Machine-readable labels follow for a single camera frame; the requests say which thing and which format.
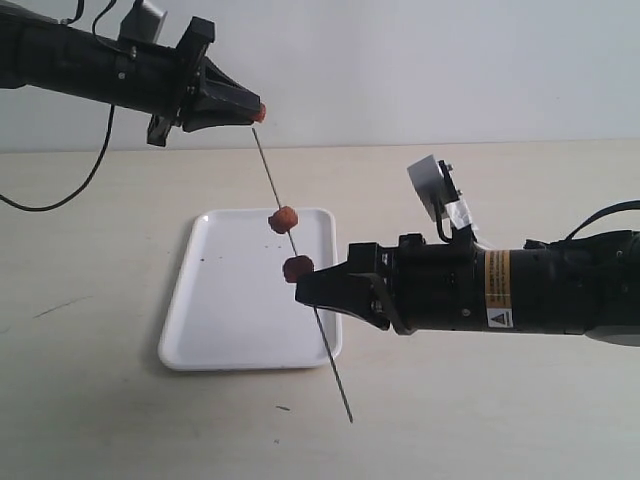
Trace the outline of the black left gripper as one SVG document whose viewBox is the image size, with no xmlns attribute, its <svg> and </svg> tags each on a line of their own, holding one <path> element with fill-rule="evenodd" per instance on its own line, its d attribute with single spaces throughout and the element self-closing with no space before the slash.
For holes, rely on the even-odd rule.
<svg viewBox="0 0 640 480">
<path fill-rule="evenodd" d="M 171 129 L 187 133 L 250 126 L 261 98 L 222 72 L 205 54 L 215 40 L 212 21 L 193 17 L 173 49 L 173 79 L 162 112 L 147 127 L 147 143 L 165 147 Z"/>
</svg>

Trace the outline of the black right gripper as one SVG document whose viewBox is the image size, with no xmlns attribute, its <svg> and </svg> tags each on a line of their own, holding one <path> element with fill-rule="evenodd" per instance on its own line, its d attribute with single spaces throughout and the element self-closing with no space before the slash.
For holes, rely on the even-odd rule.
<svg viewBox="0 0 640 480">
<path fill-rule="evenodd" d="M 399 335 L 481 332 L 487 320 L 480 256 L 470 232 L 442 244 L 417 233 L 400 236 L 395 247 L 352 243 L 347 262 L 302 275 L 295 300 Z"/>
</svg>

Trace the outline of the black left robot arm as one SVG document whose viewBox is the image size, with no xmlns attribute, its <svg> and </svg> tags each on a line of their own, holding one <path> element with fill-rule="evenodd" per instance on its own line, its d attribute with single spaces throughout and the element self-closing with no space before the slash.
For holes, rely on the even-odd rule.
<svg viewBox="0 0 640 480">
<path fill-rule="evenodd" d="M 117 39 L 1 4 L 1 86 L 34 86 L 150 115 L 147 142 L 163 147 L 174 127 L 190 133 L 261 122 L 259 95 L 222 72 L 206 55 L 212 21 L 190 20 L 174 47 L 158 44 L 166 14 L 137 1 Z"/>
</svg>

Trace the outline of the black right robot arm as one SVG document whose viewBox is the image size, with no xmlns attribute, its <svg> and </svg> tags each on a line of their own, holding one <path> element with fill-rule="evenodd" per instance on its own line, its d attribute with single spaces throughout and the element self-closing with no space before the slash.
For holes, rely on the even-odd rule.
<svg viewBox="0 0 640 480">
<path fill-rule="evenodd" d="M 345 262 L 302 276 L 297 302 L 380 330 L 586 335 L 639 343 L 639 235 L 630 230 L 486 250 L 465 232 L 397 246 L 354 243 Z"/>
</svg>

